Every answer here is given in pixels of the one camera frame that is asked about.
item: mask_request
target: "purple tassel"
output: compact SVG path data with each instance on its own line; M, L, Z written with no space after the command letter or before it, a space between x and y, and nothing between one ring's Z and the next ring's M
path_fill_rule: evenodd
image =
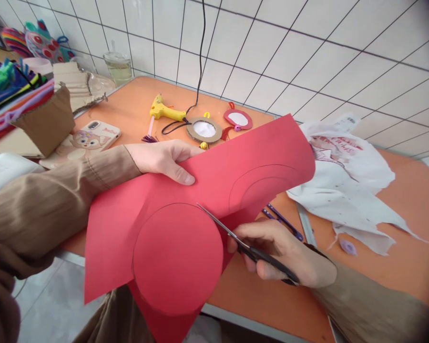
M356 247L353 245L353 243L345 241L345 240L339 240L340 247L343 249L344 252L350 255L357 256L358 253L356 251Z
M157 138L154 138L153 136L150 135L146 135L142 138L142 141L145 143L157 143L158 140Z

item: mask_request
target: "glass cup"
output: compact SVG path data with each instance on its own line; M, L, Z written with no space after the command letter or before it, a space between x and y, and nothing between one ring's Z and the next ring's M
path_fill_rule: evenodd
M127 55L109 51L103 54L103 59L117 87L132 79L132 64Z

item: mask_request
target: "sleeve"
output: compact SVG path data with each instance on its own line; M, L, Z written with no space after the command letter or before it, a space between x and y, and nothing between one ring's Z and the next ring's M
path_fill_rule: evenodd
M19 308L14 276L48 267L53 250L87 225L89 207L102 191L140 175L124 146L24 175L0 191L0 342L16 342Z
M312 292L349 342L416 342L425 336L429 329L426 304L331 261L337 267L336 281Z

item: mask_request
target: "orange table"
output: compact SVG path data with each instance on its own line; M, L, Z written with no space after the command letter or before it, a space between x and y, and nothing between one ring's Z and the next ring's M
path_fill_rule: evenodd
M92 120L105 121L119 127L123 135L115 143L138 143L147 134L149 109L154 97L161 93L164 103L185 110L195 101L193 91L159 80L139 77L76 119L76 129ZM200 94L197 107L188 117L210 112L221 127L226 127L223 113L229 108L225 101ZM250 109L245 110L253 120L253 128L273 117ZM161 129L170 123L168 118L154 122L153 134L159 140L179 138L194 145L184 129L167 136ZM234 138L242 134L230 131ZM379 198L407 220L413 232L429 240L429 168L410 158L382 151L396 180L379 194ZM280 194L272 204L303 232L296 204L286 194ZM310 215L318 246L324 250L334 239L331 223ZM351 257L337 246L327 253L385 286L408 292L429 304L429 244L415 240L404 232L382 224L379 227L398 243L390 249L390 256L378 256L351 238L359 256ZM84 256L86 232L81 232L62 245L62 249ZM223 273L219 284L207 302L206 311L253 330L270 334L283 341L334 342L334 336L324 309L304 287L289 287L282 282L264 282L244 268L240 256L235 256Z

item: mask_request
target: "cartoon bear phone case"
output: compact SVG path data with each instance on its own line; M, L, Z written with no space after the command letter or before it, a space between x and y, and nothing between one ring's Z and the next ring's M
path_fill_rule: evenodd
M40 165L54 169L58 165L73 160L95 156L108 149L120 137L121 130L103 121L91 121L74 135L67 138Z

